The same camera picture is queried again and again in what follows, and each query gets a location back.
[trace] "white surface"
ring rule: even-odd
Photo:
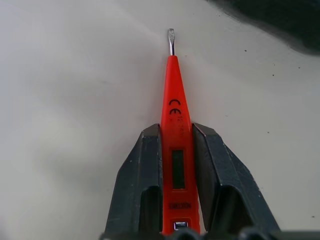
[[[320,230],[319,58],[204,0],[7,0],[1,239],[104,230],[119,167],[160,122],[168,28],[193,121],[246,164],[282,229]]]

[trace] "ce mark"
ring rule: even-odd
[[[169,102],[169,106],[173,103],[173,102],[176,102],[176,103],[178,103],[179,104],[179,106],[181,105],[181,103],[180,103],[180,101],[178,100],[178,99],[172,99],[172,100],[170,100],[170,102]],[[180,111],[180,109],[179,108],[172,108],[171,110],[170,110],[170,112],[169,112],[169,114],[171,115],[172,113],[179,113],[179,114],[181,114],[181,111]]]

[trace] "dark object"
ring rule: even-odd
[[[183,222],[176,222],[179,231],[170,238],[293,239],[290,233],[280,231],[249,170],[224,144],[221,137],[213,129],[197,123],[193,124],[192,129],[196,184],[208,234],[200,236],[183,227]],[[101,239],[169,238],[159,234],[162,231],[161,149],[158,124],[142,131],[118,172]],[[179,209],[184,203],[181,202],[180,205],[175,207]],[[318,233],[299,234],[302,234],[301,238],[294,239],[320,239]]]
[[[303,45],[310,51],[320,52],[320,0],[214,0],[212,2],[229,6],[250,19],[284,31],[302,40]]]

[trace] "screwdriver tip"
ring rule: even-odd
[[[168,38],[170,44],[170,55],[175,55],[175,31],[173,28],[169,28],[168,30]]]

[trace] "red plastic handle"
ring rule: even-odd
[[[175,223],[186,223],[199,233],[192,123],[175,55],[168,57],[160,129],[163,167],[162,233],[171,234]]]

